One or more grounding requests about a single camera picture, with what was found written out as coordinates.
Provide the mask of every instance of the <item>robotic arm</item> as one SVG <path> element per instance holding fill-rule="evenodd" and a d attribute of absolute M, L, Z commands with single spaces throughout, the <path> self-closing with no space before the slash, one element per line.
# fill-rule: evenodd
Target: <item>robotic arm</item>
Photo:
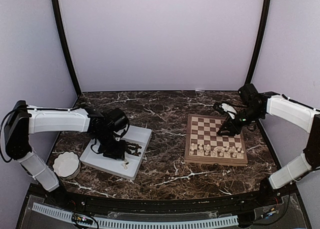
<path fill-rule="evenodd" d="M 247 107 L 238 113 L 230 113 L 228 110 L 229 115 L 221 125 L 218 135 L 240 134 L 243 126 L 258 119 L 265 119 L 266 114 L 285 119 L 309 134 L 308 143 L 301 155 L 262 181 L 260 191 L 266 191 L 268 188 L 277 190 L 296 182 L 320 166 L 320 110 L 275 92 L 258 93 L 253 84 L 244 85 L 238 93 Z M 226 105 L 223 103 L 216 103 L 214 108 L 222 114 L 226 112 Z"/>
<path fill-rule="evenodd" d="M 127 144 L 120 140 L 129 129 L 129 120 L 119 108 L 100 113 L 90 107 L 62 109 L 27 105 L 20 100 L 4 126 L 6 154 L 18 161 L 48 192 L 64 189 L 55 173 L 29 144 L 29 134 L 74 131 L 89 133 L 100 142 L 98 154 L 124 159 Z"/>

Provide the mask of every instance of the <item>slotted metal strip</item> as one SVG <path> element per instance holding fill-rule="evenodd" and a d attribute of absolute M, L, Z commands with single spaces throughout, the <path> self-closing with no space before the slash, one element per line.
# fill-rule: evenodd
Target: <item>slotted metal strip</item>
<path fill-rule="evenodd" d="M 47 205 L 34 203 L 32 210 L 49 217 L 72 223 L 72 212 L 53 208 Z M 101 229 L 216 229 L 238 225 L 238 217 L 228 216 L 223 218 L 193 220 L 180 222 L 143 222 L 143 221 L 124 221 L 94 217 Z"/>

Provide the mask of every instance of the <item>marble table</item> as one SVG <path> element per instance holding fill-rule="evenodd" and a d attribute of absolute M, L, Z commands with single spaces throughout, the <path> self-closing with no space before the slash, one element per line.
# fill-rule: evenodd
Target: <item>marble table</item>
<path fill-rule="evenodd" d="M 82 165 L 78 176 L 63 180 L 70 192 L 119 199 L 183 200 L 257 191 L 260 181 L 277 170 L 259 131 L 243 129 L 245 167 L 187 163 L 184 160 L 188 114 L 219 116 L 215 102 L 240 104 L 236 91 L 138 91 L 83 93 L 77 105 L 101 112 L 122 109 L 130 124 L 152 129 L 152 137 L 134 181 Z M 81 156 L 86 133 L 62 132 L 48 160 L 61 153 Z"/>

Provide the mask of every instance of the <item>wooden chessboard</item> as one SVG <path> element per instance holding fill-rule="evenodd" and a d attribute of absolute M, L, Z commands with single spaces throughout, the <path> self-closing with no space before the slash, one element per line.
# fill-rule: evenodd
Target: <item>wooden chessboard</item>
<path fill-rule="evenodd" d="M 217 132 L 225 118 L 209 115 L 188 115 L 184 159 L 188 163 L 220 164 L 224 166 L 245 166 L 248 164 L 244 137 L 241 132 L 235 136 L 219 136 Z M 230 152 L 223 152 L 227 147 Z"/>

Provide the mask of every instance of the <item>black pole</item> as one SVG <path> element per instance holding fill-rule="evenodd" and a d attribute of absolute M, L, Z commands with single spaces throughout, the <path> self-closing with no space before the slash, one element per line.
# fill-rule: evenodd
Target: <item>black pole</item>
<path fill-rule="evenodd" d="M 60 12 L 60 7 L 59 7 L 59 0 L 51 0 L 52 1 L 52 7 L 53 7 L 53 13 L 54 13 L 54 18 L 55 18 L 55 23 L 56 23 L 56 28 L 58 30 L 59 38 L 60 38 L 60 43 L 62 47 L 62 51 L 64 54 L 65 62 L 69 70 L 69 74 L 73 83 L 74 90 L 79 97 L 81 95 L 81 89 L 80 85 L 77 79 L 76 71 L 74 68 L 74 65 L 71 60 L 71 55 L 69 52 L 69 47 L 67 43 L 67 38 L 64 30 L 64 25 L 62 22 L 62 17 L 61 17 L 61 12 Z"/>
<path fill-rule="evenodd" d="M 260 24 L 258 29 L 258 34 L 256 36 L 256 41 L 254 45 L 254 50 L 248 70 L 248 74 L 246 75 L 245 84 L 251 83 L 252 78 L 255 73 L 262 41 L 265 34 L 266 24 L 267 24 L 267 18 L 268 18 L 268 12 L 270 7 L 270 1 L 271 0 L 263 0 L 263 6 L 262 6 L 262 12 L 261 12 L 261 18 L 260 18 Z"/>

